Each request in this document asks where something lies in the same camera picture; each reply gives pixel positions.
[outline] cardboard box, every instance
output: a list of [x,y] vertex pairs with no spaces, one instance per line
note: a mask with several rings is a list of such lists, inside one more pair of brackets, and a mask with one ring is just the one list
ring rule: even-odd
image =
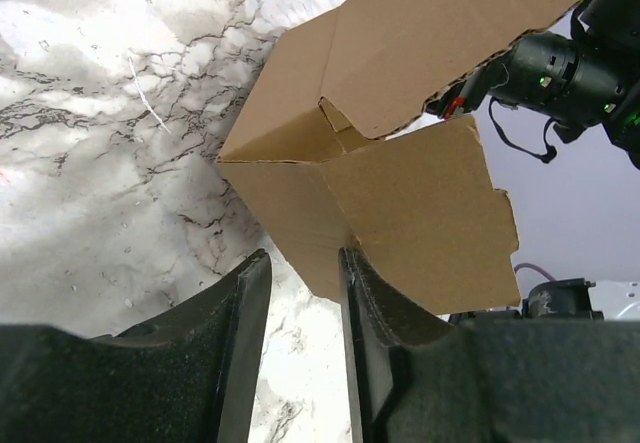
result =
[[280,38],[220,168],[318,296],[339,300],[359,244],[436,314],[513,304],[516,227],[474,120],[382,138],[578,1],[348,0]]

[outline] cardboard flap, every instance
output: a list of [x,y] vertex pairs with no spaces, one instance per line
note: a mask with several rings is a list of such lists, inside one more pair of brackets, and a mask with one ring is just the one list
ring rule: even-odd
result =
[[517,304],[511,205],[492,187],[472,117],[376,142],[322,171],[374,268],[408,298],[435,314]]
[[427,99],[577,1],[348,0],[322,81],[322,97],[338,110],[327,118],[370,139],[393,133]]

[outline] marble surface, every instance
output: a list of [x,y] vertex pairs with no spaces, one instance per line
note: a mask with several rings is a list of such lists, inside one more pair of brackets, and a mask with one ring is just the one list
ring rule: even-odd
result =
[[0,0],[0,321],[116,333],[267,247],[250,441],[350,441],[339,308],[212,164],[278,36],[342,1]]

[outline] marble countertop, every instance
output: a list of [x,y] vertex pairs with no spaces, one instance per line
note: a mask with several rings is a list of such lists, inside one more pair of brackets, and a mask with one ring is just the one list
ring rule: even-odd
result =
[[0,321],[117,333],[266,247],[250,441],[350,441],[339,307],[212,164],[278,36],[342,1],[0,0]]

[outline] cable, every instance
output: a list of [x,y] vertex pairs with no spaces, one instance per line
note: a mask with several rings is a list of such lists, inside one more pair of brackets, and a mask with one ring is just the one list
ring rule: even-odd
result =
[[513,272],[518,273],[518,271],[524,268],[527,268],[529,270],[533,270],[539,273],[540,275],[544,276],[547,279],[547,281],[556,281],[556,279],[551,275],[551,273],[549,273],[547,270],[545,270],[544,268],[538,265],[534,265],[533,263],[519,263],[513,267]]
[[511,142],[509,138],[507,138],[506,133],[504,132],[502,127],[498,124],[495,117],[493,116],[493,104],[496,102],[498,102],[498,99],[495,96],[492,96],[491,101],[489,102],[489,118],[491,118],[491,122],[493,123],[493,126],[495,127],[496,132],[498,133],[498,136],[500,137],[500,139],[505,145],[507,145],[509,148],[513,148],[514,150],[518,150],[523,153],[526,153],[529,156],[533,156],[535,159],[540,160],[545,164],[550,163],[556,156],[558,156],[558,150],[556,150],[556,147],[551,145],[547,141],[547,132],[549,131],[549,128],[551,128],[551,125],[556,122],[555,119],[549,118],[547,120],[547,123],[544,125],[544,130],[542,133],[542,139],[544,141],[544,145],[547,149],[547,152],[545,154],[534,153],[532,151],[527,150],[526,148],[516,145],[515,143]]

